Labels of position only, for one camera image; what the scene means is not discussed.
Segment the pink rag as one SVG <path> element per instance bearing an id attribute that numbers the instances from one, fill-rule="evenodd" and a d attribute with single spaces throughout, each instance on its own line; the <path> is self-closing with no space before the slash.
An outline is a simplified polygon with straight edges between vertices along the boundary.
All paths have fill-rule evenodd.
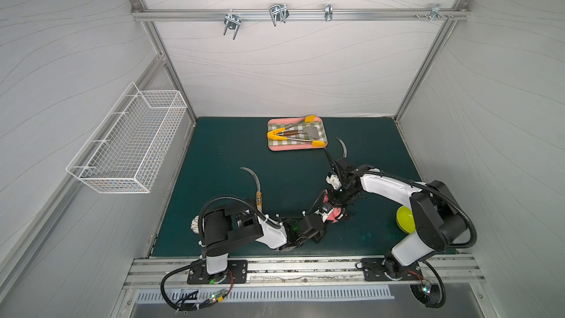
<path id="1" fill-rule="evenodd" d="M 325 193 L 324 193 L 324 198 L 323 198 L 323 203 L 322 203 L 322 205 L 323 205 L 324 203 L 329 203 L 329 204 L 331 204 L 331 203 L 330 203 L 330 197 L 329 197 L 328 191 L 325 191 Z M 345 217 L 345 210 L 344 210 L 344 208 L 342 208 L 342 207 L 338 207 L 338 206 L 334 206 L 334 205 L 332 205 L 332 206 L 334 207 L 333 213 L 332 213 L 332 215 L 328 218 L 328 220 L 327 220 L 326 222 L 336 223 L 336 222 L 340 221 L 342 218 Z"/>

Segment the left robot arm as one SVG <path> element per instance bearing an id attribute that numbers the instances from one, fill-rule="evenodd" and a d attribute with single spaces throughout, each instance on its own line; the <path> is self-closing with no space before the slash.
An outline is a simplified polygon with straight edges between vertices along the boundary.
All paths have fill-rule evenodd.
<path id="1" fill-rule="evenodd" d="M 202 259 L 209 275 L 228 270 L 229 254 L 253 242 L 285 252 L 319 242 L 326 225 L 319 213 L 301 218 L 271 218 L 239 197 L 221 196 L 208 201 L 196 218 Z"/>

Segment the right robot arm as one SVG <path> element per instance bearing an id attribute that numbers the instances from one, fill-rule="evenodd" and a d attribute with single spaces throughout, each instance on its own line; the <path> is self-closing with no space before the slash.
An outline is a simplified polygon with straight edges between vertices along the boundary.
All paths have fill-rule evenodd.
<path id="1" fill-rule="evenodd" d="M 415 231 L 385 254 L 381 264 L 397 279 L 409 266 L 448 248 L 465 249 L 478 240 L 470 217 L 439 181 L 419 183 L 368 167 L 344 170 L 335 166 L 326 177 L 329 203 L 343 208 L 361 193 L 377 194 L 412 211 Z"/>

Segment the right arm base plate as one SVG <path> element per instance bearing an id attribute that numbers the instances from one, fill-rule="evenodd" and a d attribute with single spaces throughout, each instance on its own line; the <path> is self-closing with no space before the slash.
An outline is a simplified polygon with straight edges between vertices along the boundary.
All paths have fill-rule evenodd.
<path id="1" fill-rule="evenodd" d="M 422 271 L 417 262 L 403 266 L 394 257 L 362 258 L 355 263 L 355 268 L 360 270 L 365 281 L 419 281 Z"/>

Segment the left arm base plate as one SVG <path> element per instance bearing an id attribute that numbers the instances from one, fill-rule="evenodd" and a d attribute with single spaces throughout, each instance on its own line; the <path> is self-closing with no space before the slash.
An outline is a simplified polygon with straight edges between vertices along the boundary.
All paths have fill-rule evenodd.
<path id="1" fill-rule="evenodd" d="M 206 263 L 198 260 L 194 266 L 188 270 L 187 284 L 191 285 L 214 285 L 214 284 L 245 284 L 247 282 L 248 261 L 228 260 L 227 268 L 221 272 L 209 274 Z"/>

